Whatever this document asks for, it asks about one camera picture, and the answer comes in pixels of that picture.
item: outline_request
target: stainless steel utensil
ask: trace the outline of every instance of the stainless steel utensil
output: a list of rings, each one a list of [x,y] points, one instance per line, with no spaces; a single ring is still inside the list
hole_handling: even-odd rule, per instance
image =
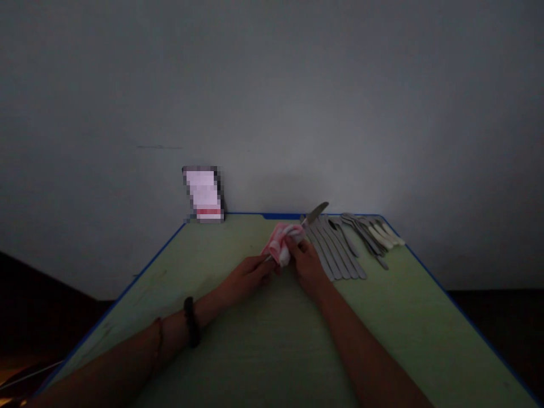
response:
[[[323,254],[325,255],[325,258],[327,258],[327,262],[329,263],[330,269],[333,272],[334,279],[342,279],[343,276],[340,272],[340,270],[342,269],[342,261],[337,261],[336,257],[334,256],[334,252],[331,249],[332,243],[327,241],[324,234],[318,228],[317,223],[313,223],[310,227],[310,230],[313,232],[313,234],[317,238],[317,241],[321,245]]]
[[[300,216],[300,221],[304,221],[304,215]],[[325,274],[329,278],[330,281],[338,279],[342,279],[342,275],[340,274],[340,271],[336,268],[332,268],[331,264],[329,263],[329,259],[327,255],[325,255],[325,252],[327,251],[327,247],[325,244],[323,244],[324,248],[322,247],[322,244],[319,239],[317,239],[317,236],[314,234],[311,228],[306,228],[306,235],[310,239],[310,242],[313,244],[314,248],[316,248],[317,256],[319,257],[319,260],[321,261],[321,266],[325,270]]]
[[[302,223],[300,225],[305,227],[305,226],[310,225],[311,223],[313,223],[313,221],[317,217],[319,217],[319,215],[323,212],[323,210],[326,209],[328,206],[329,206],[329,203],[326,202],[326,201],[319,204],[316,208],[313,209],[312,212],[310,212],[310,214],[308,214],[306,216],[306,219],[304,221],[302,221]]]
[[[377,224],[379,224],[384,231],[394,240],[397,241],[398,245],[406,245],[406,242],[404,239],[400,238],[392,229],[391,227],[385,222],[384,220],[381,220],[377,217],[373,218],[374,221],[376,221]]]
[[[370,235],[366,232],[366,230],[359,224],[356,217],[353,214],[350,214],[349,212],[344,212],[340,216],[340,220],[344,222],[344,224],[351,225],[352,228],[359,234],[359,236],[362,238],[363,243],[367,247],[368,251],[371,253],[371,255],[376,258],[376,260],[380,263],[380,265],[385,269],[389,270],[389,267],[387,266],[387,263],[385,263],[383,259],[384,251],[382,251],[374,242],[374,239],[370,237]]]
[[[357,251],[357,248],[355,247],[353,242],[351,242],[351,240],[348,238],[348,236],[346,235],[346,233],[342,229],[342,225],[340,224],[340,222],[338,222],[336,220],[333,220],[333,219],[330,219],[330,218],[328,220],[329,220],[329,224],[330,224],[330,226],[331,226],[331,228],[333,230],[340,231],[340,233],[344,237],[344,240],[347,242],[347,246],[350,248],[351,253],[354,256],[356,256],[357,258],[359,258],[359,252]]]
[[[361,222],[365,227],[367,227],[367,230],[372,234],[374,239],[378,241],[381,245],[386,247],[387,249],[393,249],[393,244],[389,242],[386,238],[382,237],[375,229],[372,223],[367,220],[365,217],[359,217],[359,222]]]
[[[340,242],[338,241],[336,235],[334,235],[334,233],[330,229],[328,223],[325,224],[325,222],[322,219],[322,216],[316,219],[316,228],[318,228],[321,231],[321,233],[325,237],[325,240],[329,244],[329,248],[331,252],[333,253],[333,257],[334,257],[334,260],[336,261],[336,264],[338,265],[338,268],[340,269],[342,278],[357,279],[357,272],[355,271],[355,268],[351,264],[349,258],[347,258],[345,254],[343,253],[344,251]]]
[[[367,274],[363,270],[363,267],[360,265],[360,263],[357,261],[357,259],[351,254],[348,247],[344,244],[344,241],[342,241],[341,234],[336,230],[331,228],[332,221],[329,219],[329,216],[326,214],[323,214],[318,218],[318,221],[323,219],[324,223],[327,224],[327,226],[330,228],[330,232],[334,235],[336,238],[337,244],[340,245],[340,254],[343,255],[342,258],[344,259],[344,263],[346,266],[348,266],[348,271],[350,272],[350,275],[352,279],[357,279],[359,277],[360,279],[366,279]]]

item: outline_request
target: bracelet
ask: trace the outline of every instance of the bracelet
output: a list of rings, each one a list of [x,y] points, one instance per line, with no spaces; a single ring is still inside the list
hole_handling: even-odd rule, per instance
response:
[[[200,328],[198,327],[198,322],[194,315],[192,297],[185,299],[183,310],[185,311],[185,321],[189,328],[189,346],[194,349],[200,344]]]

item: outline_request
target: cloth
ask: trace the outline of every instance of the cloth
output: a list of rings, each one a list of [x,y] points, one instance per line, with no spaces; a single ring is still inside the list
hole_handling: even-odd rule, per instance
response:
[[[297,244],[302,241],[306,233],[304,228],[298,224],[278,223],[270,239],[261,251],[261,255],[272,255],[272,258],[280,267],[286,266],[291,260],[291,254],[285,243],[285,237],[290,236]]]

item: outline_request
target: person's left hand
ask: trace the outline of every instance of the person's left hand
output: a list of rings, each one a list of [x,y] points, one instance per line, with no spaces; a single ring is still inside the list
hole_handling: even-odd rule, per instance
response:
[[[259,287],[270,283],[271,274],[277,270],[274,260],[263,262],[268,255],[247,257],[217,287],[217,294],[224,307],[247,299]]]

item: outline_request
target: dark floor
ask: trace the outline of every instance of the dark floor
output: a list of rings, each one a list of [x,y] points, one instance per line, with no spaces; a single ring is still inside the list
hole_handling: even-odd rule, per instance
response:
[[[450,292],[466,315],[544,400],[544,290]],[[98,302],[0,253],[0,386],[66,357],[112,302]],[[46,371],[3,398],[31,395]]]
[[[449,294],[544,401],[544,290],[452,291]]]

